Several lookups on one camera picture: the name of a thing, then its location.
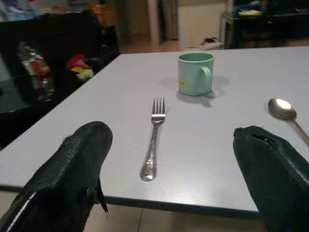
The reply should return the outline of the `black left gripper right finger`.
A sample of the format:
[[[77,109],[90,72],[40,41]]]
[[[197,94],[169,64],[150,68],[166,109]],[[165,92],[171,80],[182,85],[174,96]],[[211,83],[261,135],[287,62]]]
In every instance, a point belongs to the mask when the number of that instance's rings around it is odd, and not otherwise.
[[[267,232],[309,232],[309,162],[267,130],[236,128],[233,151]]]

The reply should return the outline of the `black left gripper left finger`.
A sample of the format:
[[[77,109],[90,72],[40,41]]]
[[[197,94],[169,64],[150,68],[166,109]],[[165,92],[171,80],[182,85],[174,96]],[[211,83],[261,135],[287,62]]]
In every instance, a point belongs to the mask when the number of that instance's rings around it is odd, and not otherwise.
[[[100,173],[112,138],[101,121],[66,137],[0,218],[0,232],[83,232],[95,204],[108,211]]]

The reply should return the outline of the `gold metal spoon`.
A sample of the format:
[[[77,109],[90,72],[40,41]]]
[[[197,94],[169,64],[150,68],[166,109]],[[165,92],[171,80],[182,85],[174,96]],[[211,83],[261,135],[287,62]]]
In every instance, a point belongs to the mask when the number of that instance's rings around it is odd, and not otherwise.
[[[309,135],[306,133],[305,130],[303,130],[303,128],[296,121],[297,112],[288,101],[280,98],[272,98],[268,101],[267,107],[268,112],[273,117],[278,118],[280,120],[292,122],[295,125],[295,127],[299,130],[301,137],[309,146]]]

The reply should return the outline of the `black glossy low table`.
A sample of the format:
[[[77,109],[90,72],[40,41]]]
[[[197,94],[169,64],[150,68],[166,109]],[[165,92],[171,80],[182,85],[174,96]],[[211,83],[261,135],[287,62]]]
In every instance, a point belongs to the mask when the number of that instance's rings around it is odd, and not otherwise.
[[[43,116],[77,90],[82,82],[66,68],[77,53],[69,47],[47,46],[39,50],[51,73],[30,75],[17,54],[22,42],[0,45],[0,55],[11,78],[0,81],[0,149],[5,148]]]

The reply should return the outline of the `silver metal fork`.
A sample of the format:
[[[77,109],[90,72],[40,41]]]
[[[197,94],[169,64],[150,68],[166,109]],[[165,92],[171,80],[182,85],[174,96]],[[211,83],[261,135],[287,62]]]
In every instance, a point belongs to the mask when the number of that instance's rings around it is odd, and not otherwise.
[[[142,181],[148,182],[156,178],[157,162],[156,162],[156,143],[159,127],[165,122],[166,106],[164,98],[156,98],[153,100],[151,123],[153,125],[149,147],[145,160],[140,170],[140,178]]]

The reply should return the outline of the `colourful plush toy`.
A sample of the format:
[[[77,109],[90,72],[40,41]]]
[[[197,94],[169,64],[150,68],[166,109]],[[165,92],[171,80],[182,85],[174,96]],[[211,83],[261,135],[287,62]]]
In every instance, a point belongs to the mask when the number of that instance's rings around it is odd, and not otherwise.
[[[74,72],[78,79],[86,81],[94,76],[90,65],[85,63],[86,56],[74,54],[66,64],[66,68]]]

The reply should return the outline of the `mint green plastic mug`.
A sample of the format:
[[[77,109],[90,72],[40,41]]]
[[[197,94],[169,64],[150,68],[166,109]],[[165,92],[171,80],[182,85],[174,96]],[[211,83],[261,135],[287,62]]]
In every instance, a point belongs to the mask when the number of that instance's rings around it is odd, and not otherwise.
[[[178,57],[178,89],[188,96],[211,93],[214,55],[205,52],[186,53]]]

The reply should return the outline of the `black sofa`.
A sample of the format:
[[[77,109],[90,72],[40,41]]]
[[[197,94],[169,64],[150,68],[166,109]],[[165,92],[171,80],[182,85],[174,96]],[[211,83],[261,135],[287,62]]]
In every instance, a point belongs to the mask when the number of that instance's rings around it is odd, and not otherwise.
[[[17,55],[21,42],[39,51],[55,74],[76,54],[107,63],[120,54],[115,27],[102,27],[90,11],[0,22],[0,58],[10,79],[27,74]]]

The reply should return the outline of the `dark side table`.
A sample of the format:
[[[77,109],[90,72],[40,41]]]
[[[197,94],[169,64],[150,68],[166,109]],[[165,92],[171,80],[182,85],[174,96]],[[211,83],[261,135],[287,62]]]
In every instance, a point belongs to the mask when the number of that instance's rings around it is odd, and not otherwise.
[[[283,11],[273,14],[242,16],[234,12],[221,15],[221,26],[225,27],[224,49],[244,48],[253,43],[254,48],[264,46],[265,42],[279,46],[283,42],[309,38],[309,11]]]

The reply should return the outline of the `black and white shoe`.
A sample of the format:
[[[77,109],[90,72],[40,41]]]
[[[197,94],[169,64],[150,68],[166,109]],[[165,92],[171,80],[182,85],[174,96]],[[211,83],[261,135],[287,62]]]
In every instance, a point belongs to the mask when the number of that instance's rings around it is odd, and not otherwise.
[[[220,48],[222,43],[215,37],[205,38],[201,43],[201,48],[205,50]]]

